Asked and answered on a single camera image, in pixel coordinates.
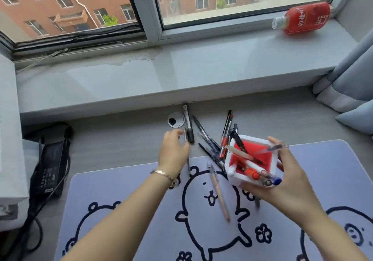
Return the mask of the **orange cap marker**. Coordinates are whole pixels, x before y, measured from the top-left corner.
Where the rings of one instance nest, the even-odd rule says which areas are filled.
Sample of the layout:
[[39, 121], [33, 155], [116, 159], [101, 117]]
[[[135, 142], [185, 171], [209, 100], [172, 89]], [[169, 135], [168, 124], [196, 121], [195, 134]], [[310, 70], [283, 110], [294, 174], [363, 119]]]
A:
[[245, 169], [244, 169], [244, 174], [245, 174], [247, 177], [249, 177], [249, 178], [251, 178], [251, 179], [253, 179], [253, 180], [259, 180], [259, 179], [260, 179], [260, 174], [259, 174], [259, 172], [258, 172], [256, 169], [251, 168], [251, 167], [247, 167], [247, 168], [245, 168]]

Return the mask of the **clear barrel pen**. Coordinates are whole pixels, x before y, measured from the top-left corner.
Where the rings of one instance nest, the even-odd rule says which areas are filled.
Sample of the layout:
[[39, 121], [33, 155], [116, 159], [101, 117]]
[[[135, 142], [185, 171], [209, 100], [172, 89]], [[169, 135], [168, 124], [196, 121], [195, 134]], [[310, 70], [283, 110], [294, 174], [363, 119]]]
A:
[[265, 148], [262, 148], [262, 149], [258, 150], [255, 154], [270, 153], [270, 152], [278, 151], [278, 150], [281, 150], [281, 149], [284, 149], [284, 148], [289, 148], [289, 145], [287, 143], [281, 141], [281, 142], [272, 144], [270, 146], [267, 146]]

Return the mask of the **beige mechanical pencil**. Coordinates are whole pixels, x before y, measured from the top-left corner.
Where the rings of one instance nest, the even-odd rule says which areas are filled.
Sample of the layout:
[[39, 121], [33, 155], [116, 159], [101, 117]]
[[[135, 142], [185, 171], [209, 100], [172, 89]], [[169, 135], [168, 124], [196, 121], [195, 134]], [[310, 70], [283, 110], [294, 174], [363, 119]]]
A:
[[223, 198], [223, 195], [222, 195], [222, 192], [221, 192], [221, 188], [219, 186], [219, 182], [218, 182], [218, 178], [217, 178], [217, 172], [216, 172], [216, 170], [215, 170], [215, 168], [213, 167], [212, 164], [209, 163], [207, 165], [207, 167], [208, 167], [208, 170], [210, 172], [212, 183], [214, 185], [214, 188], [215, 188], [217, 198], [219, 200], [223, 215], [224, 215], [226, 221], [230, 221], [230, 214], [229, 214], [228, 209], [226, 207], [226, 203], [224, 201], [224, 198]]

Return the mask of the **flat wooden stick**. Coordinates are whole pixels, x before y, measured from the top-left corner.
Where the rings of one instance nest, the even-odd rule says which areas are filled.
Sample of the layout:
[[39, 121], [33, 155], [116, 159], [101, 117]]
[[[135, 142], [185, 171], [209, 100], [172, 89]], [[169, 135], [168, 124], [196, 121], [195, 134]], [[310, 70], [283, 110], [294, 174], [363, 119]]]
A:
[[249, 155], [249, 154], [247, 154], [247, 153], [245, 153], [245, 152], [243, 152], [243, 151], [241, 151], [241, 150], [239, 150], [239, 149], [237, 149], [237, 148], [235, 148], [233, 146], [226, 145], [225, 148], [229, 152], [231, 152], [232, 154], [240, 156], [240, 157], [242, 157], [242, 158], [244, 158], [246, 160], [252, 161], [255, 164], [258, 164], [258, 165], [263, 165], [264, 164], [261, 160], [255, 158], [255, 157], [253, 157], [253, 156], [251, 156], [251, 155]]

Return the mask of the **person's right forearm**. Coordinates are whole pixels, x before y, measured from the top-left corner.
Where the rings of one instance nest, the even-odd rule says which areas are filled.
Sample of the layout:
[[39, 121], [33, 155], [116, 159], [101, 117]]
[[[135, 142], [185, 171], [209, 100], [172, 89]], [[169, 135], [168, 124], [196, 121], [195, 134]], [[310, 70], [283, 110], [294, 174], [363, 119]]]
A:
[[323, 261], [369, 261], [345, 230], [323, 210], [313, 211], [300, 224]]

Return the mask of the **brick building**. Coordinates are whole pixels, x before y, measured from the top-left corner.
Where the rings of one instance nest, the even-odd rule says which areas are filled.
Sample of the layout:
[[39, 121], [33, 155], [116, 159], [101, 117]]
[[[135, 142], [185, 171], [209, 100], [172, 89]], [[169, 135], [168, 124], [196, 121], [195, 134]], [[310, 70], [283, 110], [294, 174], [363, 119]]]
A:
[[[158, 0], [165, 25], [258, 2], [261, 0]], [[129, 0], [0, 0], [0, 31], [15, 43], [136, 21]]]

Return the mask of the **black clip pen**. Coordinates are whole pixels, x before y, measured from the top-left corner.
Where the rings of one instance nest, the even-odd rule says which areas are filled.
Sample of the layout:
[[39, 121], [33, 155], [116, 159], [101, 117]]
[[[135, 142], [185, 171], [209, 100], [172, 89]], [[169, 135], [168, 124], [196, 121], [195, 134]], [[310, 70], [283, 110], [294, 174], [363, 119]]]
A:
[[235, 142], [236, 142], [237, 146], [239, 147], [239, 149], [242, 152], [248, 154], [248, 151], [246, 150], [243, 141], [241, 140], [240, 136], [238, 135], [238, 133], [235, 130], [233, 131], [233, 137], [234, 137]]

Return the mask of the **grey blue curtain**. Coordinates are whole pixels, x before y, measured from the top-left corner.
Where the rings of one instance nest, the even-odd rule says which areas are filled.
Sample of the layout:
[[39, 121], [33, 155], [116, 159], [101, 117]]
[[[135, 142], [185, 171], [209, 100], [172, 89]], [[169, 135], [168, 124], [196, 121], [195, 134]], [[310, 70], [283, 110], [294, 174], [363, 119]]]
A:
[[339, 113], [336, 121], [373, 140], [373, 29], [313, 85], [312, 93]]

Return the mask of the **person's left hand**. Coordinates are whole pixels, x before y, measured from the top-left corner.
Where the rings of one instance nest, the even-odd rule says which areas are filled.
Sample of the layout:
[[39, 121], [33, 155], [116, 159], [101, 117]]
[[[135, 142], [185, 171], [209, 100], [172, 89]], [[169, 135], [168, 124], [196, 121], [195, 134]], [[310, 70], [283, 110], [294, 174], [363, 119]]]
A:
[[180, 143], [179, 139], [183, 135], [184, 132], [180, 129], [167, 131], [159, 152], [157, 170], [173, 180], [177, 178], [184, 167], [184, 165], [180, 165], [179, 161], [179, 147], [184, 145], [184, 143]]

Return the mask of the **blue cap pen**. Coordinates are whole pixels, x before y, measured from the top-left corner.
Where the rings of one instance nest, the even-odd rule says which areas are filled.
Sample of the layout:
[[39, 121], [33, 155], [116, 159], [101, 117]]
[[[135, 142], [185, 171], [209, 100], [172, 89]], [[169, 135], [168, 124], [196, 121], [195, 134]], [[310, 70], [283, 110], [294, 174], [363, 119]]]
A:
[[270, 186], [277, 186], [281, 184], [282, 179], [279, 177], [262, 177], [262, 181], [264, 186], [270, 187]]

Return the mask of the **white window frame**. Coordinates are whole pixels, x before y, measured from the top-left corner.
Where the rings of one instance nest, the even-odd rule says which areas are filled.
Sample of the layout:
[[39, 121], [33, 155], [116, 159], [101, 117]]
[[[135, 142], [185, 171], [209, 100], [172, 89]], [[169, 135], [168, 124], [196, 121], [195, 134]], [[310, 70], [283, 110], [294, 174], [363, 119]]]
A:
[[268, 30], [272, 20], [293, 6], [317, 2], [330, 5], [331, 17], [345, 0], [261, 0], [253, 5], [207, 12], [203, 19], [165, 25], [158, 0], [129, 0], [134, 6], [135, 23], [118, 24], [25, 42], [13, 42], [0, 31], [0, 52], [16, 62], [47, 62], [64, 55], [115, 47], [153, 47], [209, 37]]

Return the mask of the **white and red pen holder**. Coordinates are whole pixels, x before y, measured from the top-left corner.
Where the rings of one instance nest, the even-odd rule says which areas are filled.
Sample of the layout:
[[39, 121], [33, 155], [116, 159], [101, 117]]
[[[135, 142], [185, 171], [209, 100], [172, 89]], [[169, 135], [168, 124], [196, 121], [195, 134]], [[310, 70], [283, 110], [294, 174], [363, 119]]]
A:
[[[230, 140], [226, 136], [221, 141], [221, 149], [225, 151], [225, 169], [226, 169], [226, 176], [228, 181], [234, 185], [239, 186], [241, 182], [248, 182], [258, 186], [264, 186], [262, 177], [279, 177], [277, 174], [277, 164], [279, 163], [278, 160], [278, 151], [265, 153], [265, 154], [255, 154], [258, 150], [265, 148], [267, 146], [272, 145], [268, 140], [260, 139], [256, 137], [246, 136], [246, 135], [239, 135], [241, 140], [243, 141], [248, 154], [261, 160], [264, 164], [258, 165], [252, 161], [246, 160], [240, 156], [234, 155], [229, 152], [225, 146], [230, 145], [237, 149], [235, 139], [233, 136], [230, 136]], [[256, 169], [260, 174], [259, 180], [253, 180], [247, 177], [244, 174], [244, 169], [247, 167], [251, 167]]]

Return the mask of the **thin grey pen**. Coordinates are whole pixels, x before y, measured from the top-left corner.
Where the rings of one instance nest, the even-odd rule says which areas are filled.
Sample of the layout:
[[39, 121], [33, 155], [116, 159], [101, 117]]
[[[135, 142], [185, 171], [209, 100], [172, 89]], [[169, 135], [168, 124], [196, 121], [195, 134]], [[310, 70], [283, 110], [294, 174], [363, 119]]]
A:
[[[185, 139], [186, 143], [189, 142], [188, 131], [187, 131], [187, 128], [185, 128], [185, 127], [184, 127], [184, 139]], [[190, 177], [191, 176], [191, 167], [190, 167], [190, 163], [189, 163], [189, 155], [187, 157], [186, 165], [187, 165], [188, 177]]]

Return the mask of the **person's left forearm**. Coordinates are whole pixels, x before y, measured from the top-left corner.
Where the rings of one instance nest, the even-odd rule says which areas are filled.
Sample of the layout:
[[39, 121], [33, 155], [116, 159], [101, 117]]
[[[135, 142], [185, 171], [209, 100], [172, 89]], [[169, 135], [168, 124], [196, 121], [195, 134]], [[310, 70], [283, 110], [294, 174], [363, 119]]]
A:
[[61, 261], [132, 261], [174, 180], [159, 170], [94, 226]]

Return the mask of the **person's right hand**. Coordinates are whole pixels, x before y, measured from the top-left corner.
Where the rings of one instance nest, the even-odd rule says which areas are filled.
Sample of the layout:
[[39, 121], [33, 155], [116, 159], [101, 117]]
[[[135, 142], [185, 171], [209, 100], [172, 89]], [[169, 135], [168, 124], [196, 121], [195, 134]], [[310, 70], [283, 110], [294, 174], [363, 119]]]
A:
[[291, 151], [288, 148], [279, 150], [278, 159], [280, 163], [277, 167], [283, 172], [283, 178], [281, 184], [272, 187], [276, 202], [270, 204], [300, 226], [311, 212], [323, 208], [305, 171]]

